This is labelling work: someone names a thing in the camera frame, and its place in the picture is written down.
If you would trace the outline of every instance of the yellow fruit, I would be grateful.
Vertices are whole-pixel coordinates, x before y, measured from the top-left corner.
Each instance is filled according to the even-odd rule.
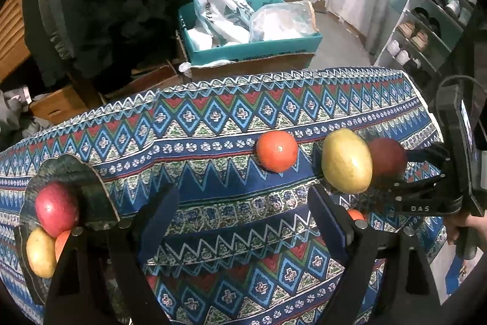
[[[325,138],[321,168],[327,181],[346,194],[364,192],[372,180],[369,148],[349,129],[333,131]]]
[[[27,259],[34,274],[51,278],[56,268],[55,240],[42,228],[36,228],[27,239]]]

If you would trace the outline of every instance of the screen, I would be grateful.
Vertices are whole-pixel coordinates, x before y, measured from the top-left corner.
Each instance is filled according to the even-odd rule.
[[[461,112],[462,112],[462,119],[463,124],[465,125],[465,129],[467,130],[467,137],[468,137],[468,145],[470,146],[470,150],[473,148],[473,133],[472,127],[470,127],[470,119],[468,118],[467,109],[465,108],[465,103],[462,100],[461,103]]]

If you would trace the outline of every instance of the red fruit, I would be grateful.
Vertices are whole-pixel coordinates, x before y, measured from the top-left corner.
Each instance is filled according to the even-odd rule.
[[[372,181],[390,185],[404,178],[408,158],[406,150],[391,138],[377,138],[367,144],[372,156]]]
[[[257,140],[257,157],[268,170],[284,172],[298,159],[298,143],[285,131],[265,132]]]
[[[61,256],[62,250],[66,245],[66,241],[68,240],[69,235],[71,234],[71,230],[66,230],[58,235],[56,242],[54,244],[54,251],[56,254],[56,262],[59,262],[59,257]]]
[[[79,221],[78,202],[60,182],[51,182],[41,189],[36,198],[36,213],[41,226],[54,238],[77,226]]]
[[[357,210],[347,210],[348,214],[352,217],[352,219],[354,221],[358,221],[358,220],[365,220],[365,217],[362,215],[362,213],[360,211],[357,211]]]

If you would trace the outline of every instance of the table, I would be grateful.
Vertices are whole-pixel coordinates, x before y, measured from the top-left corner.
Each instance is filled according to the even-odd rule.
[[[321,175],[321,142],[347,127],[366,140],[390,136],[407,148],[441,140],[424,100],[401,71],[340,68],[239,76],[147,91],[84,113],[0,154],[0,276],[36,323],[16,254],[23,193],[42,161],[63,153],[89,163],[120,217],[175,183],[181,206],[144,271],[175,323],[313,323],[343,268],[330,258],[306,203]],[[300,150],[282,174],[254,153],[260,134],[283,129]],[[409,164],[409,180],[434,175]],[[367,210],[373,194],[333,193]],[[391,208],[370,224],[411,225],[432,261],[446,239],[440,218],[406,217]],[[358,319],[366,321],[383,272],[377,261]]]

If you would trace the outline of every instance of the shoe rack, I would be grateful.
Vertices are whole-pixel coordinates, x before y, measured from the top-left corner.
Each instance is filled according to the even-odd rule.
[[[466,25],[461,24],[458,19],[452,17],[451,13],[449,14],[446,11],[447,3],[448,0],[407,0],[374,66],[405,70],[418,89],[423,89],[430,77],[437,72],[451,53],[463,33],[464,25]],[[476,7],[468,0],[458,0],[458,4],[461,9],[466,9],[470,15]],[[427,16],[425,17],[424,14],[417,12],[417,10],[426,11]],[[435,29],[433,24],[430,24],[433,20],[439,25],[439,30]],[[407,37],[403,30],[398,28],[404,23],[414,24],[415,33],[411,37]],[[420,31],[424,32],[428,37],[428,44],[424,48],[417,45],[417,39],[413,40],[416,33]],[[404,58],[399,57],[402,62],[399,63],[396,59],[397,55],[392,55],[388,51],[388,46],[393,41],[398,42],[401,51],[405,50],[408,53],[410,57],[408,62],[404,63]]]

